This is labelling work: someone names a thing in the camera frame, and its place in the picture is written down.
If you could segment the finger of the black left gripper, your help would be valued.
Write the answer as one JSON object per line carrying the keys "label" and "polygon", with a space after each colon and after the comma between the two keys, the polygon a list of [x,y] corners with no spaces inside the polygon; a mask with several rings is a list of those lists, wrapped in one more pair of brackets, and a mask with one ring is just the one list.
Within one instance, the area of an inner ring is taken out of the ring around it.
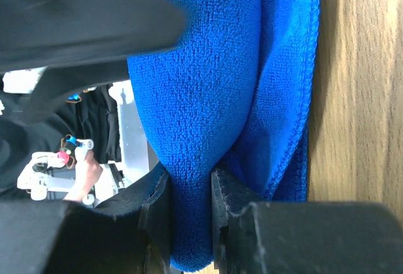
{"label": "finger of the black left gripper", "polygon": [[11,117],[42,122],[75,93],[126,81],[128,57],[172,49],[185,28],[169,0],[1,0],[1,72],[43,68]]}

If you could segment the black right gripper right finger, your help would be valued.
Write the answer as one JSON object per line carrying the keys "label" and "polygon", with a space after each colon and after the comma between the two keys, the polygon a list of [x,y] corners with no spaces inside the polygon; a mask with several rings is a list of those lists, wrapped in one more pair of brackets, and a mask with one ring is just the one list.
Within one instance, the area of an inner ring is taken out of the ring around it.
{"label": "black right gripper right finger", "polygon": [[222,169],[211,187],[221,273],[402,272],[402,228],[379,203],[267,202]]}

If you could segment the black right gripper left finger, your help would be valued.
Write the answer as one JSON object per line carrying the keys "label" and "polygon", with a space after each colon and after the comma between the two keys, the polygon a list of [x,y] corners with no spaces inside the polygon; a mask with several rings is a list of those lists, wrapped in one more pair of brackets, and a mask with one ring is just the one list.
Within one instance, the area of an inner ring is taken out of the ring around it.
{"label": "black right gripper left finger", "polygon": [[96,208],[3,202],[1,272],[168,273],[169,191],[155,169]]}

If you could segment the blue towel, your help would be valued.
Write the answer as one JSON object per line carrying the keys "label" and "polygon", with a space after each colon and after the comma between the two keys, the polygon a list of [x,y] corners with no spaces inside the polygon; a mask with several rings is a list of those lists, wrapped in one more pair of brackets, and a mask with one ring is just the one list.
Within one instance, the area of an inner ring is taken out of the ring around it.
{"label": "blue towel", "polygon": [[128,59],[147,139],[171,175],[171,263],[213,259],[210,173],[223,162],[267,200],[307,198],[320,0],[173,0],[176,50]]}

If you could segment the operator's bare hand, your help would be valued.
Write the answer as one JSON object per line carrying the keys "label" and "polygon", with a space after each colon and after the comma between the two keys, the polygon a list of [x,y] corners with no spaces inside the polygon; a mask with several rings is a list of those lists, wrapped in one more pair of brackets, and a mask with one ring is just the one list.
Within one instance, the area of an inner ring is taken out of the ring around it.
{"label": "operator's bare hand", "polygon": [[102,172],[103,168],[95,160],[93,151],[89,150],[85,158],[76,163],[75,183],[63,200],[82,202],[83,198],[98,182]]}

